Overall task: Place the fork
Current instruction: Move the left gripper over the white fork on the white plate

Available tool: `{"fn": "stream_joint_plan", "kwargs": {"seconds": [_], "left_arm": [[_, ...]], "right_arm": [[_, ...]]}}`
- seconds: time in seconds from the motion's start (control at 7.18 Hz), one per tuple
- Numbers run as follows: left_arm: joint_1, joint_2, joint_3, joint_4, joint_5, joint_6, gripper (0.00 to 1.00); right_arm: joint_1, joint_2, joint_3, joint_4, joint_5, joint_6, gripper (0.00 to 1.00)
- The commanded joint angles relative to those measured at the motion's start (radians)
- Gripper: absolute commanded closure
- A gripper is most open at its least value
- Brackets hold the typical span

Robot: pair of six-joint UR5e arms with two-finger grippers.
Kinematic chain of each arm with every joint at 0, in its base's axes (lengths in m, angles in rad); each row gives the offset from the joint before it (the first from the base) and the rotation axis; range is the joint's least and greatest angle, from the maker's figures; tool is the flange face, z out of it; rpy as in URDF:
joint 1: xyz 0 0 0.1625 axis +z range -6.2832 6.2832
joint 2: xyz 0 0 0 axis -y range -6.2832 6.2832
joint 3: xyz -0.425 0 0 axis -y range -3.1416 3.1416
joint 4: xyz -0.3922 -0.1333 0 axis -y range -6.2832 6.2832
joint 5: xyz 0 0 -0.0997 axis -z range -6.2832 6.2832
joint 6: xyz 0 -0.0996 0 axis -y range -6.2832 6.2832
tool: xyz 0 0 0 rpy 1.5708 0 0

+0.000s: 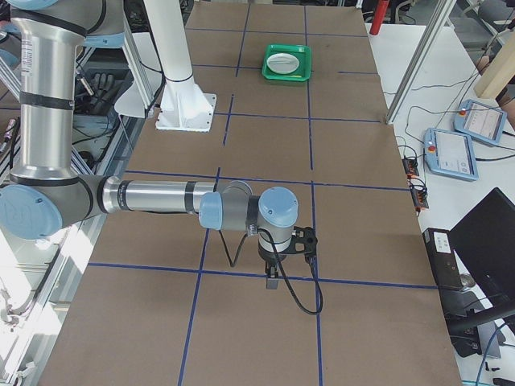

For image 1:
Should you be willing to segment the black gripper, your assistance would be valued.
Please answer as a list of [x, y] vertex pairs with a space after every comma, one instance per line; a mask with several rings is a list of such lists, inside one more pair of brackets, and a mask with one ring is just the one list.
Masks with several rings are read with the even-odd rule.
[[278, 262], [286, 259], [285, 253], [274, 253], [266, 250], [261, 244], [258, 245], [258, 254], [266, 263], [266, 289], [276, 290], [279, 283]]

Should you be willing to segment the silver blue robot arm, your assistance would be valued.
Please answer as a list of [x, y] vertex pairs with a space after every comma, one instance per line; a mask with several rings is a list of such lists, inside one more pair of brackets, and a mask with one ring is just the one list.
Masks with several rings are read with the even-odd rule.
[[295, 250], [298, 201], [284, 187], [254, 195], [241, 181], [133, 181], [77, 174], [71, 166], [76, 49], [121, 47], [120, 1], [13, 1], [20, 30], [21, 158], [1, 190], [1, 223], [27, 240], [102, 213], [142, 211], [196, 215], [204, 228], [258, 236], [266, 285], [286, 276], [283, 259]]

